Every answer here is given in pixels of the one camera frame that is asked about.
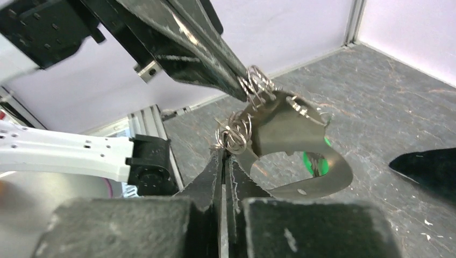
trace pink cable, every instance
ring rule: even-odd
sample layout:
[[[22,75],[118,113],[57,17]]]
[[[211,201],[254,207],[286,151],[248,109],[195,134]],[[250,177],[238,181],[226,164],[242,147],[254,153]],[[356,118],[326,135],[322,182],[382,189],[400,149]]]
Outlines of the pink cable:
[[[114,196],[114,193],[112,191],[111,182],[109,182],[109,180],[106,178],[103,178],[103,180],[104,180],[104,183],[106,184],[106,187],[108,188],[108,196],[109,196],[109,198],[112,198]]]

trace marble floor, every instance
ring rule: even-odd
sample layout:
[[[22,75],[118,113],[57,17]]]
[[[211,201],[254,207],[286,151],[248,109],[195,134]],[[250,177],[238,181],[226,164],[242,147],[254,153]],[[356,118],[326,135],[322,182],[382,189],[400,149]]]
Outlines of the marble floor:
[[[284,74],[277,86],[333,114],[327,137],[351,165],[350,187],[328,198],[380,207],[405,258],[456,257],[456,208],[393,174],[405,152],[456,146],[456,89],[366,46]],[[226,97],[165,122],[184,181],[203,170],[216,122],[245,107]],[[252,177],[266,189],[308,178],[302,153],[271,154]]]

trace black pointed object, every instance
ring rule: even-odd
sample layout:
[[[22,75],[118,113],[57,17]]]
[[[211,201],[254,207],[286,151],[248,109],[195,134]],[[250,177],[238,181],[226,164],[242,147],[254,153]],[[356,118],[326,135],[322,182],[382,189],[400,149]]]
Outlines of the black pointed object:
[[[456,148],[406,153],[389,167],[452,203],[456,203]]]

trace white panel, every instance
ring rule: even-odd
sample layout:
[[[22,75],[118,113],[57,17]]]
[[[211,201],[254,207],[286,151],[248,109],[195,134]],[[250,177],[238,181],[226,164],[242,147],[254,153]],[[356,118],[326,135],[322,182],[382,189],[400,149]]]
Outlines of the white panel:
[[[0,85],[14,77],[34,71],[38,66],[0,34]]]
[[[456,85],[455,0],[367,0],[358,39]]]
[[[246,64],[268,73],[311,60],[341,46],[352,0],[213,0],[224,39]],[[146,85],[135,62],[103,30],[107,42],[87,40],[79,53],[8,84],[50,130],[83,132],[157,104],[178,109],[217,90],[179,85],[164,73]]]

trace white arm link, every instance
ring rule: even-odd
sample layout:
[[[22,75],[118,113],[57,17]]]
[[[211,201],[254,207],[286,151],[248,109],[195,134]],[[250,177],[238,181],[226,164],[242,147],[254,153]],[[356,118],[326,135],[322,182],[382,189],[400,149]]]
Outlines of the white arm link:
[[[127,182],[133,153],[127,137],[38,130],[0,121],[0,171],[81,174]]]

